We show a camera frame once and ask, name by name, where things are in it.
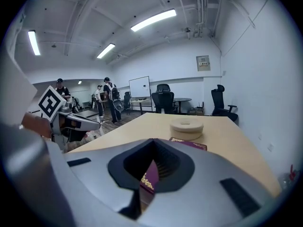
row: fluorescent light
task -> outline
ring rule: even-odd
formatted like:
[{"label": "fluorescent light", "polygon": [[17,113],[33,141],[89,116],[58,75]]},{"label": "fluorescent light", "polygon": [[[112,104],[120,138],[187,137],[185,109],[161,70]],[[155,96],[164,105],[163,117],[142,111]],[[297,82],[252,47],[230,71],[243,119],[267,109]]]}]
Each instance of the fluorescent light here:
[{"label": "fluorescent light", "polygon": [[106,47],[101,53],[100,55],[97,56],[98,59],[101,59],[107,52],[109,52],[111,49],[113,49],[115,47],[114,44],[109,44],[108,47]]},{"label": "fluorescent light", "polygon": [[40,55],[39,48],[38,48],[38,45],[37,45],[35,31],[28,31],[28,37],[29,37],[29,40],[30,40],[30,43],[32,45],[32,48],[33,48],[33,51],[34,51],[35,55]]},{"label": "fluorescent light", "polygon": [[177,15],[176,11],[174,9],[171,9],[171,10],[165,11],[163,13],[157,14],[153,17],[150,17],[147,20],[142,21],[141,23],[131,27],[131,30],[136,32],[139,29],[144,28],[145,26],[151,25],[151,24],[153,24],[155,22],[158,22],[162,19],[166,19],[168,17],[173,17],[173,16],[176,16],[176,15]]}]

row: white shirt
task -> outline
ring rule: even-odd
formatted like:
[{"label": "white shirt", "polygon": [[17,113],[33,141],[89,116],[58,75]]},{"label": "white shirt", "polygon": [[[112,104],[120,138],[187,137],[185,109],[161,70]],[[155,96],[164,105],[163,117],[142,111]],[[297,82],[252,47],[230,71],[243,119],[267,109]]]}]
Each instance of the white shirt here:
[{"label": "white shirt", "polygon": [[95,98],[96,98],[98,101],[101,100],[101,98],[100,98],[100,91],[99,91],[98,89],[95,91]]}]

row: red book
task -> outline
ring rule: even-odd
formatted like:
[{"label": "red book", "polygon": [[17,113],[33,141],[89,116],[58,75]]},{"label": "red book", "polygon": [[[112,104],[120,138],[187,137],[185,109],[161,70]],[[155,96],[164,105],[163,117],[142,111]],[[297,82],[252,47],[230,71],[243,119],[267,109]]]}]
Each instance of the red book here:
[{"label": "red book", "polygon": [[[207,150],[206,145],[194,143],[191,141],[185,141],[176,138],[170,138],[170,141],[177,141],[190,147],[194,147],[201,150]],[[147,169],[146,173],[144,174],[143,178],[140,181],[140,187],[142,187],[144,190],[148,191],[149,193],[154,194],[154,187],[158,181],[159,181],[158,169],[156,163],[152,161],[150,167]]]}]

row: mesh chair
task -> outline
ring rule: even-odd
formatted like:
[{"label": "mesh chair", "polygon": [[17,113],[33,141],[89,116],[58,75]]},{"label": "mesh chair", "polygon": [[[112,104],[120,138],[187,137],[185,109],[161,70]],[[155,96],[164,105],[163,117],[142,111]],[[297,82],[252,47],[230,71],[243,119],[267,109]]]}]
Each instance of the mesh chair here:
[{"label": "mesh chair", "polygon": [[168,84],[158,84],[156,92],[170,92],[170,87]]},{"label": "mesh chair", "polygon": [[152,99],[156,106],[156,113],[161,113],[161,110],[164,109],[164,113],[173,114],[174,106],[174,93],[173,92],[163,92],[163,93],[152,93]]},{"label": "mesh chair", "polygon": [[238,115],[235,113],[232,113],[232,108],[237,107],[235,105],[228,105],[230,107],[229,110],[224,109],[224,101],[223,101],[223,92],[225,91],[225,88],[222,85],[217,85],[218,89],[212,90],[212,97],[214,101],[214,111],[213,116],[226,116],[229,117],[232,121],[236,121],[238,118]]},{"label": "mesh chair", "polygon": [[127,111],[127,109],[129,109],[131,107],[131,95],[129,92],[125,92],[125,95],[124,95],[124,111]]}]

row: ceiling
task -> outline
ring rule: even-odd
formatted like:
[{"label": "ceiling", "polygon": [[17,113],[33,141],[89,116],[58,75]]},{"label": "ceiling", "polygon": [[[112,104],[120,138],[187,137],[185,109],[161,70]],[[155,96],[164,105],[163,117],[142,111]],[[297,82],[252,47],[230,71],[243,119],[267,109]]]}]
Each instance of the ceiling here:
[{"label": "ceiling", "polygon": [[[16,51],[33,54],[28,30],[35,30],[42,57],[56,51],[68,57],[98,60],[96,57],[110,43],[115,48],[101,60],[113,64],[148,47],[173,43],[190,37],[198,28],[197,0],[28,0],[26,18],[19,33]],[[162,11],[176,10],[177,16],[147,26],[137,32],[131,26]],[[204,36],[213,29],[218,0],[208,0]]]}]

